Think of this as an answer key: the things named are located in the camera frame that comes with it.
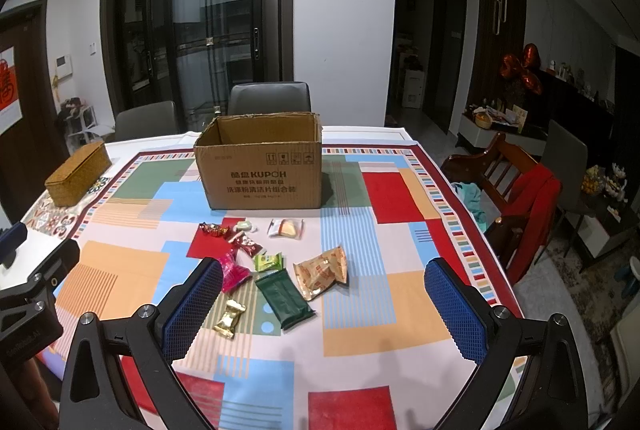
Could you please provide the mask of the person's left hand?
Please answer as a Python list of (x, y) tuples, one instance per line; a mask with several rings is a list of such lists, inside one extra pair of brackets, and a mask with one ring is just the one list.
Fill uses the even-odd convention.
[(34, 415), (36, 421), (42, 425), (42, 428), (57, 429), (60, 424), (58, 409), (33, 358), (20, 367), (14, 384), (26, 406)]

